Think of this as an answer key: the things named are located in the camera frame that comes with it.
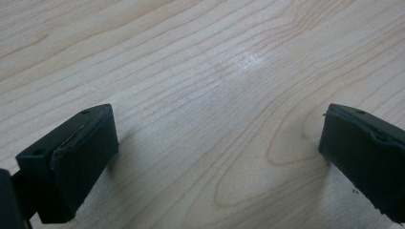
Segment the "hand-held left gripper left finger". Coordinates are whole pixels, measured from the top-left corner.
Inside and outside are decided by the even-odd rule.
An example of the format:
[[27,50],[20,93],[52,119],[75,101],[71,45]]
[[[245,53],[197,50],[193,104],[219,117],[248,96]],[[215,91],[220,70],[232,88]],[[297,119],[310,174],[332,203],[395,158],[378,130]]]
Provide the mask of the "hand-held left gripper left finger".
[[74,115],[16,156],[28,183],[24,213],[44,223],[70,221],[117,152],[111,105]]

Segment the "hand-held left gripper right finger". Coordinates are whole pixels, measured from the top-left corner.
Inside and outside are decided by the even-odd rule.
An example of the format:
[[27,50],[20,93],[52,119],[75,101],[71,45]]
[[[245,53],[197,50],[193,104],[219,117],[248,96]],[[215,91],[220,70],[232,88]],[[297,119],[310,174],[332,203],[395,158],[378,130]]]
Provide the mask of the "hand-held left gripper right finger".
[[405,223],[405,130],[362,110],[331,104],[318,151],[381,214]]

